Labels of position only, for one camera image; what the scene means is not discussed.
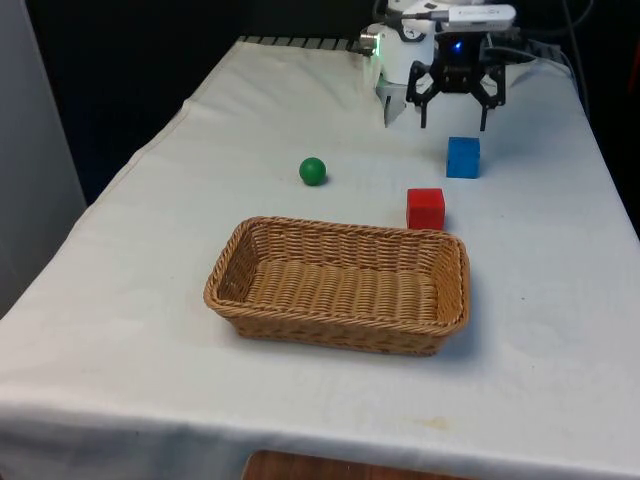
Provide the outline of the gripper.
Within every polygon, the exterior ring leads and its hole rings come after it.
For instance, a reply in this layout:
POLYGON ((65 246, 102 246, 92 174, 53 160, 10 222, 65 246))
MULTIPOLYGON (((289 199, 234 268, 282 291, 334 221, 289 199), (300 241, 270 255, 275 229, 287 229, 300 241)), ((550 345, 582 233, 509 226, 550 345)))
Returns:
POLYGON ((482 108, 481 132, 486 129, 488 111, 506 103, 506 66, 479 64, 482 39, 477 32, 439 33, 433 65, 418 60, 411 64, 405 99, 420 110, 421 129, 426 128, 428 103, 440 92, 471 93, 482 108), (425 75, 432 83, 420 93, 417 84, 425 75), (494 94, 482 85, 485 77, 495 82, 494 94))

